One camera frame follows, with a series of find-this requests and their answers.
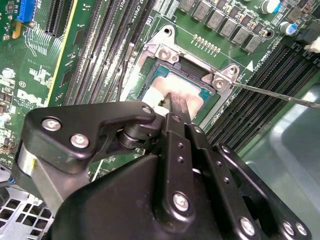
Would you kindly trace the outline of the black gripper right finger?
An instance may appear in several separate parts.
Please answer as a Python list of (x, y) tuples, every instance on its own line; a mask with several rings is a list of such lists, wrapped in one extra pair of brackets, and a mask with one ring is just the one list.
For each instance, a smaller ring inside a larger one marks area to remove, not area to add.
[(211, 146), (179, 100), (182, 240), (310, 240), (305, 223), (224, 144)]

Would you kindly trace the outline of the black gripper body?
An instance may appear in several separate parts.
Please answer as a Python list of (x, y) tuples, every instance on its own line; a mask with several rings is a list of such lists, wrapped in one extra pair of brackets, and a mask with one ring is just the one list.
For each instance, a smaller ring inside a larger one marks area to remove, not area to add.
[(181, 165), (141, 157), (77, 190), (58, 210), (49, 240), (181, 240), (188, 228)]

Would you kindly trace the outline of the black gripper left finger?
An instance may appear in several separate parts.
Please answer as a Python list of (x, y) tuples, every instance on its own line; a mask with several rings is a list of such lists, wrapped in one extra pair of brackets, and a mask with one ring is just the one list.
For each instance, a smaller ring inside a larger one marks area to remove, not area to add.
[(156, 113), (141, 101), (38, 108), (24, 120), (12, 174), (51, 212), (79, 189), (142, 157), (180, 162), (180, 99)]

